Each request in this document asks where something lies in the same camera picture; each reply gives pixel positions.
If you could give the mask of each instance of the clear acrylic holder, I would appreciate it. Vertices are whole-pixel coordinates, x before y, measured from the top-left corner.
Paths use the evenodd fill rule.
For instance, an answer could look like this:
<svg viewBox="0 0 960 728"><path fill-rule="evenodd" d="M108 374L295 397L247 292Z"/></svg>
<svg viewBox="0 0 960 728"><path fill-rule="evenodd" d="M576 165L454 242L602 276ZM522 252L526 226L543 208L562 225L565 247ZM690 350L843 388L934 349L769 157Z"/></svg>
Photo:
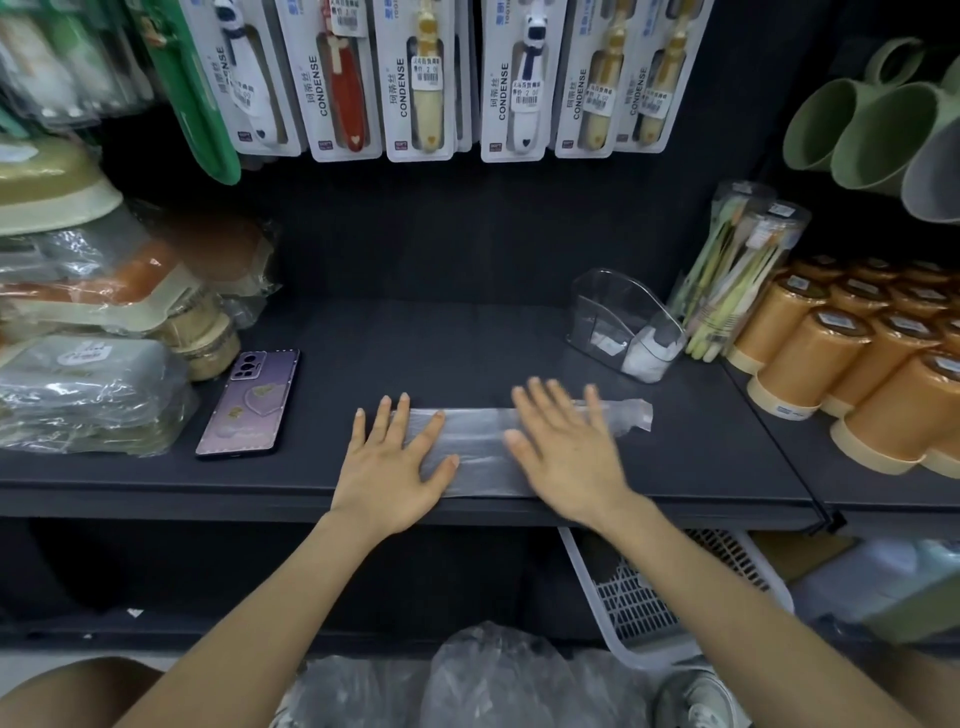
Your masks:
<svg viewBox="0 0 960 728"><path fill-rule="evenodd" d="M594 268L573 281L566 341L618 372L652 384L686 345L677 320L643 283Z"/></svg>

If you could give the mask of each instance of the black shelf panel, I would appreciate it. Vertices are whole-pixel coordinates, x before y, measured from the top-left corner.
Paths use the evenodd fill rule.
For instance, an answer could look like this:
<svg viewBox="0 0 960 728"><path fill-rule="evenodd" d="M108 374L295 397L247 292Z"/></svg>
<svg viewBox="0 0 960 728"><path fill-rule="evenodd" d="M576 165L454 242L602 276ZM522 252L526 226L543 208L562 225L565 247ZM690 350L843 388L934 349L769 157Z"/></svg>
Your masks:
<svg viewBox="0 0 960 728"><path fill-rule="evenodd" d="M756 412L800 479L827 509L843 516L841 533L856 536L960 536L960 486L923 467L903 475L864 468L830 439L835 420L822 412L801 423L761 410L746 394L748 375L724 369Z"/></svg>
<svg viewBox="0 0 960 728"><path fill-rule="evenodd" d="M803 529L821 519L809 492L721 367L686 358L644 385L564 342L566 313L544 306L364 301L276 302L245 349L303 351L279 450L193 455L223 382L155 458L0 453L0 515L314 521L329 504L357 406L384 394L414 406L504 407L512 385L555 376L571 392L596 382L609 400L654 405L652 432L620 439L631 485L685 526ZM534 498L447 498L434 523L551 525Z"/></svg>

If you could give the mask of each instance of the forearm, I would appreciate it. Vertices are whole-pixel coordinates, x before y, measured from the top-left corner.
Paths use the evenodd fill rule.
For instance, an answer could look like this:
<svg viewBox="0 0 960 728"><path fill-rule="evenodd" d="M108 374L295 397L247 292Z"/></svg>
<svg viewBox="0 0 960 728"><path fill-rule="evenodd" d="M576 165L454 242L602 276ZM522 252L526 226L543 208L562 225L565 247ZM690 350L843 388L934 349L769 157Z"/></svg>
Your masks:
<svg viewBox="0 0 960 728"><path fill-rule="evenodd" d="M265 728L326 615L375 543L362 524L340 514L324 516L118 728Z"/></svg>
<svg viewBox="0 0 960 728"><path fill-rule="evenodd" d="M916 728L854 665L745 579L630 497L600 528L696 637L763 728Z"/></svg>

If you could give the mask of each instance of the finger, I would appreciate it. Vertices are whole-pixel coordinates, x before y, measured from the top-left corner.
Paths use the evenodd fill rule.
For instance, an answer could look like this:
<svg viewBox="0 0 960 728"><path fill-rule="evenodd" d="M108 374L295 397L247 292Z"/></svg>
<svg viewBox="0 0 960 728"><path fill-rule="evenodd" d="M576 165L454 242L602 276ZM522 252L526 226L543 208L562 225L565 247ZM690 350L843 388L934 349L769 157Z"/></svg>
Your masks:
<svg viewBox="0 0 960 728"><path fill-rule="evenodd" d="M387 425L390 423L390 398L386 395L380 400L380 406L376 408L376 418L373 420L373 429L370 431L370 437L367 438L367 445L379 445L383 442L387 434Z"/></svg>
<svg viewBox="0 0 960 728"><path fill-rule="evenodd" d="M410 456L414 458L418 465L423 461L423 458L426 457L426 453L430 451L433 444L437 442L437 438L440 437L440 431L444 429L445 420L446 414L442 409L434 412L433 417L430 418L430 422L426 424L426 427L420 434L407 446L406 452L410 453Z"/></svg>
<svg viewBox="0 0 960 728"><path fill-rule="evenodd" d="M387 445L403 447L403 438L407 436L407 424L410 422L410 395L404 392L396 403L394 420L387 428L383 442Z"/></svg>
<svg viewBox="0 0 960 728"><path fill-rule="evenodd" d="M597 391L596 384L588 384L584 389L584 400L587 401L587 413L590 424L594 429L598 429L604 434L608 434L607 420L603 416L603 403L600 401L600 393Z"/></svg>
<svg viewBox="0 0 960 728"><path fill-rule="evenodd" d="M544 435L550 430L550 425L541 415L540 410L530 401L527 391L523 387L514 387L510 393L514 400L516 413L520 416L520 421L527 432L538 445L543 441Z"/></svg>
<svg viewBox="0 0 960 728"><path fill-rule="evenodd" d="M459 467L460 456L448 455L444 458L444 462L437 466L437 470L430 475L429 480L423 484L433 498L434 504L440 500L440 496L444 494L447 486L453 482L453 478L457 474L457 468Z"/></svg>
<svg viewBox="0 0 960 728"><path fill-rule="evenodd" d="M586 422L584 416L577 412L577 408L573 406L573 400L559 381L550 379L546 383L546 388L557 404L557 408L571 425L583 425Z"/></svg>
<svg viewBox="0 0 960 728"><path fill-rule="evenodd" d="M560 409L557 408L553 398L543 389L543 385L537 377L530 377L530 381L527 382L527 389L530 390L530 397L533 399L534 404L540 408L540 413L547 422L557 428L564 428L569 425L566 417L564 417Z"/></svg>
<svg viewBox="0 0 960 728"><path fill-rule="evenodd" d="M353 432L350 435L350 444L347 446L347 452L356 452L363 447L367 441L367 413L363 407L357 410L353 416Z"/></svg>
<svg viewBox="0 0 960 728"><path fill-rule="evenodd" d="M516 462L526 473L527 480L531 483L539 481L543 461L540 460L540 454L534 448L533 443L527 439L527 436L518 429L508 429L503 433L503 441L507 444L507 449Z"/></svg>

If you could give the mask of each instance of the purple smartphone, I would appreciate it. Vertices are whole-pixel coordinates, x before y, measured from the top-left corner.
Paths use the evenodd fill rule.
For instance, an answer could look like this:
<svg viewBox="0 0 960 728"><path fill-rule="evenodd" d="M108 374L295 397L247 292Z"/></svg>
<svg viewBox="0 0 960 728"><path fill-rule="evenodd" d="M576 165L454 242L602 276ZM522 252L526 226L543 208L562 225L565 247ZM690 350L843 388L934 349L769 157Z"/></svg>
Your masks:
<svg viewBox="0 0 960 728"><path fill-rule="evenodd" d="M197 445L200 457L272 452L300 352L242 352Z"/></svg>

